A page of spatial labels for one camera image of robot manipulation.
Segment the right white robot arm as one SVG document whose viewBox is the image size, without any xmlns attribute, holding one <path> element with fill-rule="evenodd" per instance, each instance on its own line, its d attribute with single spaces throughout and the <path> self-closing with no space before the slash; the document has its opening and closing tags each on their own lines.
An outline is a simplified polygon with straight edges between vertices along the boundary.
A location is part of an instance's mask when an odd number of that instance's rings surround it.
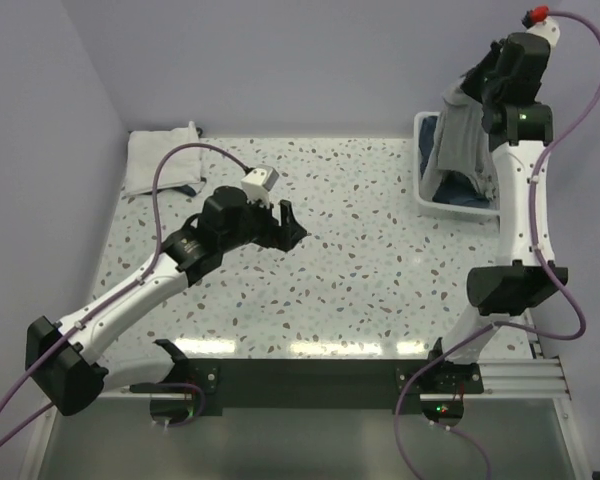
<svg viewBox="0 0 600 480">
<path fill-rule="evenodd" d="M 489 53 L 443 96 L 422 187 L 437 191 L 453 174 L 495 203 L 499 243 L 491 266 L 466 280 L 469 304 L 440 340 L 445 358 L 425 369 L 428 386 L 449 392 L 461 380 L 458 365 L 478 361 L 496 331 L 540 305 L 568 279 L 555 264 L 546 215 L 546 148 L 553 114 L 537 101 L 552 46 L 517 32 Z"/>
</svg>

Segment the grey tank top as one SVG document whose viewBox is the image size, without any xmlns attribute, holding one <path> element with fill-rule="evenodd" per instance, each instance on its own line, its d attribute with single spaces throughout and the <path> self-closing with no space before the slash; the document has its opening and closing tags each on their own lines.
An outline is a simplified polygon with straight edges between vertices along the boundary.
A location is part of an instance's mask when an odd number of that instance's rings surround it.
<svg viewBox="0 0 600 480">
<path fill-rule="evenodd" d="M 496 169 L 481 125 L 482 106 L 464 93 L 464 80 L 458 78 L 442 94 L 420 195 L 435 203 L 492 209 L 499 191 Z"/>
</svg>

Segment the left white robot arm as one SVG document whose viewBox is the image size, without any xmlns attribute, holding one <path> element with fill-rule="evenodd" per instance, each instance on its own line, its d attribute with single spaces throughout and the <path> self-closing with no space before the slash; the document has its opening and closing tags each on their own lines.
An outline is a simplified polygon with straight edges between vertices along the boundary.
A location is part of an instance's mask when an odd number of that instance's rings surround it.
<svg viewBox="0 0 600 480">
<path fill-rule="evenodd" d="M 159 243 L 156 253 L 123 282 L 57 322 L 41 316 L 26 333 L 25 367 L 61 414 L 75 415 L 105 389 L 98 361 L 108 347 L 156 306 L 219 268 L 225 254 L 248 244 L 291 251 L 307 237 L 288 200 L 280 214 L 252 202 L 240 188 L 221 186 L 201 212 Z"/>
</svg>

